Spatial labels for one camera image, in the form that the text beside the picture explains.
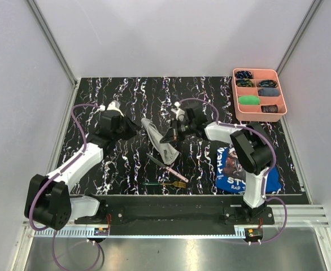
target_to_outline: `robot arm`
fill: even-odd
[[[94,133],[86,138],[86,149],[81,148],[66,163],[46,176],[35,175],[29,184],[25,217],[29,217],[31,204],[41,187],[58,175],[41,194],[36,203],[33,220],[55,230],[63,228],[69,220],[94,216],[99,210],[99,201],[93,196],[70,198],[69,192],[93,166],[115,148],[120,140],[129,140],[140,130],[119,110],[116,101],[101,113]]]
[[[263,195],[267,176],[264,174],[272,162],[271,150],[265,142],[249,130],[236,128],[235,125],[230,124],[221,126],[214,121],[208,121],[200,104],[191,104],[184,110],[180,108],[179,103],[175,106],[176,109],[172,109],[172,112],[176,114],[176,118],[171,121],[171,127],[160,142],[183,141],[186,135],[195,134],[205,140],[233,144],[238,160],[246,171],[247,185],[243,195],[243,212],[247,217],[255,217],[261,213],[265,209]],[[247,127],[268,139],[259,123],[249,123]]]

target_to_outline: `dark blue item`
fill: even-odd
[[[254,77],[252,76],[252,73],[249,72],[249,71],[238,71],[234,74],[234,76],[237,78],[237,79],[244,79],[244,78],[247,78],[247,79],[253,79]]]
[[[244,88],[251,88],[254,86],[254,84],[252,83],[252,81],[250,79],[237,79],[236,85],[244,87]]]
[[[278,113],[278,106],[276,104],[272,106],[261,106],[263,113]]]
[[[258,90],[258,96],[277,97],[280,96],[280,91],[275,88],[263,88]]]
[[[277,82],[273,80],[262,80],[258,83],[260,88],[275,88],[277,86]]]
[[[266,193],[279,190],[279,174],[274,167],[269,173]],[[217,151],[216,187],[231,193],[243,194],[246,189],[246,172],[240,165],[234,149],[219,148]]]

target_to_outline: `green handle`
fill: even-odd
[[[158,182],[144,182],[144,185],[149,185],[149,186],[161,186],[161,183]]]

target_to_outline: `gray object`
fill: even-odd
[[[258,95],[266,97],[277,97],[280,96],[280,91],[275,88],[262,88],[258,90]]]
[[[166,165],[172,164],[177,159],[179,151],[173,148],[173,146],[169,143],[159,143],[163,136],[158,132],[151,120],[143,118],[142,126],[145,131],[147,131],[149,140],[153,147],[160,153],[163,162]]]

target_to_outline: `white wall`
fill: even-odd
[[[281,83],[312,198],[324,205],[331,227],[331,0],[321,5]]]
[[[0,271],[31,177],[46,173],[71,86],[24,0],[0,0]]]
[[[77,77],[276,69],[311,2],[37,0]]]

